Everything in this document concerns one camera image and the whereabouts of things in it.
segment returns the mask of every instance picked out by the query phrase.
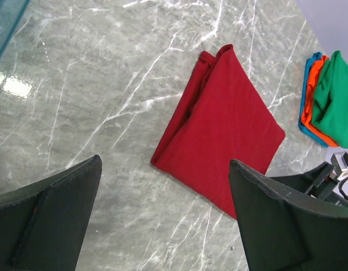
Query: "gray marble countertop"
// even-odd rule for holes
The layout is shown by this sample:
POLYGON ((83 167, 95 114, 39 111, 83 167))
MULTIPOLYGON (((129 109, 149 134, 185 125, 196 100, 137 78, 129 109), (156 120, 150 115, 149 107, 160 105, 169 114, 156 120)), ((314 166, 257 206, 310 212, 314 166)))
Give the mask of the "gray marble countertop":
POLYGON ((149 160, 199 53, 232 43, 286 131, 268 175, 320 164, 297 127, 320 46, 293 0, 132 1, 32 0, 0 62, 0 194, 99 154, 77 270, 246 270, 237 222, 149 160))

